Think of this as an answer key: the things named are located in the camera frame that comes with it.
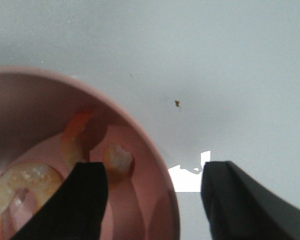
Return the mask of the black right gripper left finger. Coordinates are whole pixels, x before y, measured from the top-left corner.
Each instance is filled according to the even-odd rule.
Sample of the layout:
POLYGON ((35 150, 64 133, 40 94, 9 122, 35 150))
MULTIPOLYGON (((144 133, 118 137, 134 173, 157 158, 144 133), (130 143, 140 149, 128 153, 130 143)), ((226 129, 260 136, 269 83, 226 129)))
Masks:
POLYGON ((108 201, 101 162, 78 162, 61 187, 14 240, 98 240, 108 201))

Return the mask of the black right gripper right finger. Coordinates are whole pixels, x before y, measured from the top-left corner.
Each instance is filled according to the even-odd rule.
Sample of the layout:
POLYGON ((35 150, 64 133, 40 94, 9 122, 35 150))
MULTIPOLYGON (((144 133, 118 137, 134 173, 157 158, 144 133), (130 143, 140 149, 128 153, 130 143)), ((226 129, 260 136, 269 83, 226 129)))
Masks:
POLYGON ((201 199, 214 240, 300 240, 300 209, 231 161, 205 163, 201 199))

